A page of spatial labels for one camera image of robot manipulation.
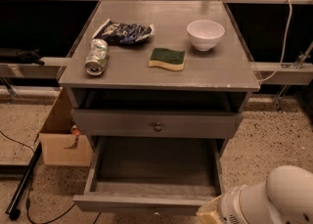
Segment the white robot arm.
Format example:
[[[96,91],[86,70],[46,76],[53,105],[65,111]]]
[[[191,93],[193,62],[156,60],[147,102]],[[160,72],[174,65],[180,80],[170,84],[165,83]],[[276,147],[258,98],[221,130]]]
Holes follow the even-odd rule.
[[[197,211],[201,224],[313,224],[313,173],[284,165],[262,183],[232,188]]]

